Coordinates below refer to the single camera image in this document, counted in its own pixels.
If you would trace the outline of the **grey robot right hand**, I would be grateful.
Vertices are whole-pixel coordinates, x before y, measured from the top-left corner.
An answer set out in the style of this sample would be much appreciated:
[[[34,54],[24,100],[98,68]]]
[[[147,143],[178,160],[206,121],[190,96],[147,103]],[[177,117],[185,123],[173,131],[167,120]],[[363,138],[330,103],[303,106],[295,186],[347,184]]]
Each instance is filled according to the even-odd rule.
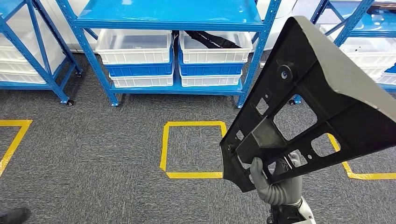
[[[264,202],[276,206],[300,206],[302,201],[302,176],[270,184],[263,174],[263,162],[258,157],[252,160],[250,173],[257,193]]]

